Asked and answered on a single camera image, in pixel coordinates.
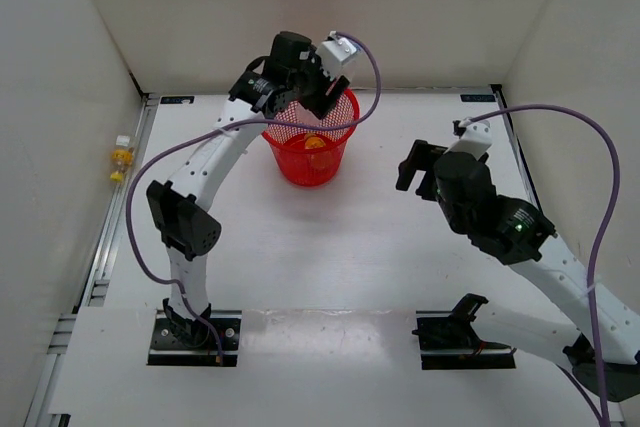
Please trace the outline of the orange juice bottle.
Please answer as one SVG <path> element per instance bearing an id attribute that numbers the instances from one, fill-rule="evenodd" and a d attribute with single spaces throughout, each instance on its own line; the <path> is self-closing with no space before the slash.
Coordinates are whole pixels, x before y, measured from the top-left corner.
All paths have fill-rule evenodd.
<path id="1" fill-rule="evenodd" d="M 308 133 L 304 136 L 304 149 L 317 150 L 326 146 L 324 139 L 316 134 Z"/>

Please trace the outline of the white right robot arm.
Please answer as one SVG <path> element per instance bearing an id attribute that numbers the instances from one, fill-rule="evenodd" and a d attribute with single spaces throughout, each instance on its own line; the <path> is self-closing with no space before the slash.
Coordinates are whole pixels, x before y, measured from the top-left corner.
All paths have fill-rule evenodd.
<path id="1" fill-rule="evenodd" d="M 589 285 L 586 268 L 533 204 L 497 194 L 487 157 L 417 140 L 399 164 L 396 188 L 408 190 L 423 172 L 416 193 L 439 205 L 449 228 L 533 284 L 570 322 L 521 314 L 467 294 L 439 323 L 450 325 L 449 337 L 460 346 L 488 341 L 514 347 L 568 370 L 592 393 L 598 391 L 600 354 L 607 400 L 637 396 L 638 314 L 603 285 Z"/>

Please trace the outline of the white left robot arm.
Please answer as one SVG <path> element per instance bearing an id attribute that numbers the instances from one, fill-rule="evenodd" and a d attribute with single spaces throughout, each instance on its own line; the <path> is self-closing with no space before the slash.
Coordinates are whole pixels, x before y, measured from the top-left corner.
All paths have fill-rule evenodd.
<path id="1" fill-rule="evenodd" d="M 298 103 L 312 126 L 326 126 L 350 84 L 349 69 L 359 53 L 349 39 L 332 33 L 319 45 L 282 31 L 268 55 L 254 60 L 229 90 L 214 138 L 202 142 L 167 181 L 146 191 L 153 222 L 167 248 L 174 283 L 163 302 L 172 333 L 188 347 L 211 337 L 206 293 L 206 260 L 221 234 L 209 214 L 222 182 L 267 123 Z"/>

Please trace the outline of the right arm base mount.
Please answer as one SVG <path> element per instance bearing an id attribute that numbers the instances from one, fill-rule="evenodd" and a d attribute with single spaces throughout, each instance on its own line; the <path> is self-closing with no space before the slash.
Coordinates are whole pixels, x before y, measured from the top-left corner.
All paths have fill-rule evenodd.
<path id="1" fill-rule="evenodd" d="M 412 335 L 418 339 L 423 371 L 510 370 L 516 349 L 479 337 L 473 329 L 486 297 L 466 294 L 451 311 L 417 311 Z"/>

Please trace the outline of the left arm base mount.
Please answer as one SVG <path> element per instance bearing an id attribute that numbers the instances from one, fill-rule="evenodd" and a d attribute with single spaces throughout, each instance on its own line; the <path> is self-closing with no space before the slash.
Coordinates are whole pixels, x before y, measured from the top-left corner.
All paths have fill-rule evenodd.
<path id="1" fill-rule="evenodd" d="M 210 323 L 216 329 L 222 346 L 219 355 L 214 336 L 205 326 L 196 328 L 190 336 L 172 323 L 163 312 L 158 312 L 149 344 L 149 366 L 226 367 L 237 366 L 241 311 L 214 311 Z"/>

